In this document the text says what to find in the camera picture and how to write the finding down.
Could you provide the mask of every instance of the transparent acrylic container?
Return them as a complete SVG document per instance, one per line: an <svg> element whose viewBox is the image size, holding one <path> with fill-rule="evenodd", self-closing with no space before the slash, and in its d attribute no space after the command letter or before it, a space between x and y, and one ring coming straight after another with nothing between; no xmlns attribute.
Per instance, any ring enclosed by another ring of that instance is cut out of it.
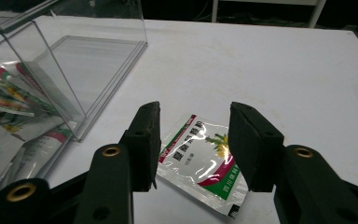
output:
<svg viewBox="0 0 358 224"><path fill-rule="evenodd" d="M32 110L1 108L0 116L57 119L51 127L40 124L44 129L31 132L35 136L16 133L26 129L20 126L0 127L24 144L59 125L69 131L36 176L47 173L69 139L86 135L146 46L139 0L0 1L0 94ZM15 157L0 157L0 179L10 173Z"/></svg>

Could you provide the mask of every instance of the white table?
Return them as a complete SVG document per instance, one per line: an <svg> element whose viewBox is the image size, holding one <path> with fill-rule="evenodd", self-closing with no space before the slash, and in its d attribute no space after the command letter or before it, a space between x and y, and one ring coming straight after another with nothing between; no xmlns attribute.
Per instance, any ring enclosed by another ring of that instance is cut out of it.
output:
<svg viewBox="0 0 358 224"><path fill-rule="evenodd" d="M228 124L232 101L259 110L285 144L312 147L358 185L358 39L350 31L145 21L149 46L81 143L70 143L51 187L89 169L140 105L160 101L161 134L185 113ZM223 217L157 178L134 194L135 223L278 223L273 194L249 193Z"/></svg>

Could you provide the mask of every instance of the packet inside box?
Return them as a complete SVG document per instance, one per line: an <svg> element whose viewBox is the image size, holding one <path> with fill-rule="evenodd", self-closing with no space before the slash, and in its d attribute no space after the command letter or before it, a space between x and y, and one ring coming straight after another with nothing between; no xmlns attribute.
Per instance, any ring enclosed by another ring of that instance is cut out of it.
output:
<svg viewBox="0 0 358 224"><path fill-rule="evenodd" d="M68 107L65 95L52 81L46 82ZM43 173L71 136L67 123L23 63L0 60L0 189Z"/></svg>

